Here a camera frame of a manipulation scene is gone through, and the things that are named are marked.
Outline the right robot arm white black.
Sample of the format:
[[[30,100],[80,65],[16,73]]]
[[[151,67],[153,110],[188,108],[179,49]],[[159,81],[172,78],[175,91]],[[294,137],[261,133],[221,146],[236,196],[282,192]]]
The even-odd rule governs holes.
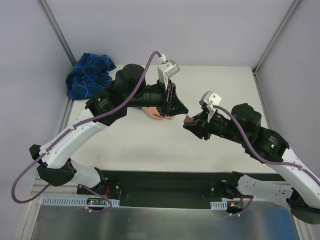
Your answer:
[[[289,143],[276,131],[261,126],[262,115],[247,103],[234,106],[225,118],[217,110],[203,109],[186,116],[183,128],[202,140],[215,135],[241,144],[251,158],[276,171],[285,184],[257,180],[233,171],[218,187],[219,194],[232,199],[239,194],[258,197],[290,211],[310,225],[320,223],[320,179],[297,157]]]

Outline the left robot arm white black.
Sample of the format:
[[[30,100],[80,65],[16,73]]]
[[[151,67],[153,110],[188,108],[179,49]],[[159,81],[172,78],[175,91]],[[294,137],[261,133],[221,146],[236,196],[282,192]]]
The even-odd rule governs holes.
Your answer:
[[[187,114],[189,110],[179,100],[171,77],[180,70],[173,60],[158,66],[158,80],[148,85],[144,68],[127,64],[115,74],[111,86],[90,98],[76,119],[58,136],[45,145],[33,145],[29,151],[40,157],[39,177],[52,186],[72,182],[85,185],[94,194],[105,191],[106,183],[97,168],[83,166],[71,155],[95,134],[127,115],[129,107],[155,107],[162,117]]]

